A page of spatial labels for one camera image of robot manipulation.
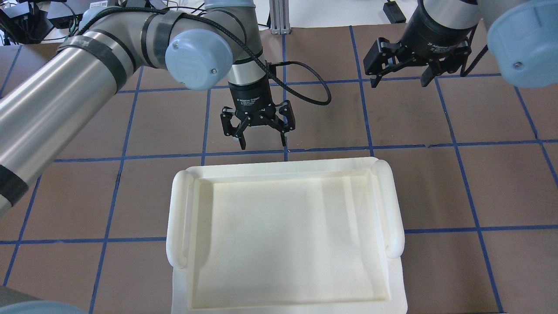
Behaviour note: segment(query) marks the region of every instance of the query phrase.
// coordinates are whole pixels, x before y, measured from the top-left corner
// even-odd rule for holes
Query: blue joint cap
[[[250,7],[255,8],[254,0],[208,0],[205,2],[206,9],[222,7]]]
[[[110,8],[119,8],[117,6],[108,6],[108,7],[92,7],[83,13],[83,17],[79,22],[78,30],[81,30],[85,24],[89,23],[97,14],[101,13],[101,11],[105,11],[106,9]]]
[[[165,63],[175,80],[190,89],[204,91],[229,73],[233,53],[221,36],[196,28],[184,31],[170,41]]]
[[[558,0],[531,0],[502,14],[487,42],[509,83],[527,88],[558,83]]]

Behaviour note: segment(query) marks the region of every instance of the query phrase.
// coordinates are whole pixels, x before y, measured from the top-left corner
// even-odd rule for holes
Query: white tray
[[[191,167],[172,184],[172,313],[406,313],[404,243],[383,160]]]

